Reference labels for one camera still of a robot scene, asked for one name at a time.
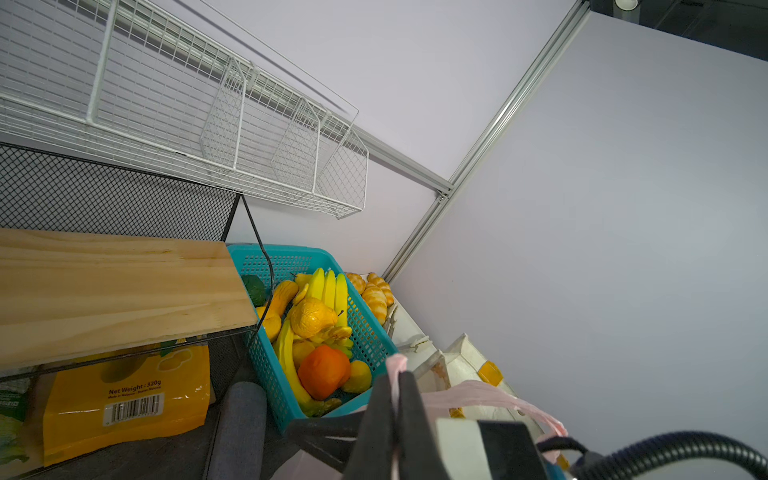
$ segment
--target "teal plastic basket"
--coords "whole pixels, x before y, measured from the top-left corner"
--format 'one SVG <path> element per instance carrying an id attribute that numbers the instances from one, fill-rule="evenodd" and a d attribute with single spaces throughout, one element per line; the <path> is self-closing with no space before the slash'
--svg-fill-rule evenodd
<path id="1" fill-rule="evenodd" d="M 258 244 L 229 245 L 228 248 L 240 275 L 258 275 L 265 285 L 269 285 L 270 268 Z M 265 248 L 272 260 L 276 283 L 293 280 L 295 273 L 314 273 L 318 268 L 331 269 L 336 274 L 343 273 L 339 264 L 325 250 L 287 245 L 266 245 Z M 346 282 L 349 291 L 347 321 L 352 327 L 352 341 L 355 343 L 352 348 L 352 360 L 362 360 L 367 363 L 371 367 L 373 378 L 385 375 L 385 360 L 388 356 L 397 353 L 397 348 L 379 325 L 379 321 L 365 306 L 362 297 L 349 279 Z M 246 337 L 246 345 L 250 342 L 250 335 Z M 288 379 L 263 329 L 259 330 L 258 341 L 253 342 L 248 355 L 253 369 L 256 370 L 259 383 L 266 390 L 272 415 L 280 431 L 285 432 L 291 420 L 305 419 L 306 415 L 299 408 L 299 403 L 288 385 Z M 341 399 L 343 404 L 329 412 L 327 417 L 347 415 L 367 405 L 371 390 L 359 395 L 337 390 L 333 396 Z"/>

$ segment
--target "dark ceiling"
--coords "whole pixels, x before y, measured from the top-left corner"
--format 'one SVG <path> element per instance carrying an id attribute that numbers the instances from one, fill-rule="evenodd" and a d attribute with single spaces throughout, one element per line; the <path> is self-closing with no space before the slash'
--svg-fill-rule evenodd
<path id="1" fill-rule="evenodd" d="M 614 0 L 592 0 L 614 16 Z M 768 0 L 641 0 L 640 25 L 768 61 Z"/>

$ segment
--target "wood grain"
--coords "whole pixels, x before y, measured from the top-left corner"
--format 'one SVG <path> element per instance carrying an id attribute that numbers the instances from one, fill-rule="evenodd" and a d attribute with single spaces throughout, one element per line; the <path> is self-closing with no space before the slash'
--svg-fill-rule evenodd
<path id="1" fill-rule="evenodd" d="M 0 229 L 0 370 L 256 321 L 222 242 Z"/>

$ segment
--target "white label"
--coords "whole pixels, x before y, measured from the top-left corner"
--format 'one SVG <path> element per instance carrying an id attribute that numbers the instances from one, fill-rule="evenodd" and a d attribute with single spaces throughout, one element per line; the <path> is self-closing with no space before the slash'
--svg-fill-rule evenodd
<path id="1" fill-rule="evenodd" d="M 127 402 L 111 403 L 104 407 L 104 426 L 163 413 L 165 394 L 145 396 Z"/>

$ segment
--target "basket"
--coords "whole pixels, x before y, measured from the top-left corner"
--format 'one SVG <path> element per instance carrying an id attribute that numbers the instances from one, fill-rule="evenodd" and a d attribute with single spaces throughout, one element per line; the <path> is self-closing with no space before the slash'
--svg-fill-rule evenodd
<path id="1" fill-rule="evenodd" d="M 265 284 L 268 283 L 270 270 L 258 245 L 230 245 L 228 248 L 240 275 L 255 274 L 267 280 Z M 339 264 L 325 250 L 284 245 L 267 245 L 265 248 L 272 260 L 277 283 L 293 280 L 294 273 L 312 273 L 318 268 L 323 270 L 330 268 L 334 273 L 343 273 Z M 358 307 L 358 305 L 364 305 L 364 302 L 349 280 L 347 285 L 349 286 L 347 321 L 352 327 L 352 341 L 355 343 L 352 349 L 352 360 L 362 360 L 367 363 L 373 378 L 385 375 L 385 360 L 388 356 L 397 353 L 397 348 L 370 310 L 367 307 L 362 309 Z M 305 419 L 306 415 L 299 408 L 299 403 L 288 385 L 288 379 L 280 367 L 280 362 L 264 329 L 259 330 L 258 336 L 258 341 L 253 343 L 248 355 L 253 369 L 256 370 L 259 383 L 266 390 L 275 423 L 281 432 L 285 432 L 291 420 Z M 250 342 L 250 336 L 246 338 L 246 342 L 247 344 Z M 367 405 L 370 395 L 370 389 L 359 395 L 337 390 L 333 396 L 341 399 L 343 404 L 326 416 L 334 417 L 352 413 L 361 406 Z"/>
<path id="2" fill-rule="evenodd" d="M 146 0 L 6 0 L 0 131 L 335 217 L 365 206 L 349 121 Z"/>

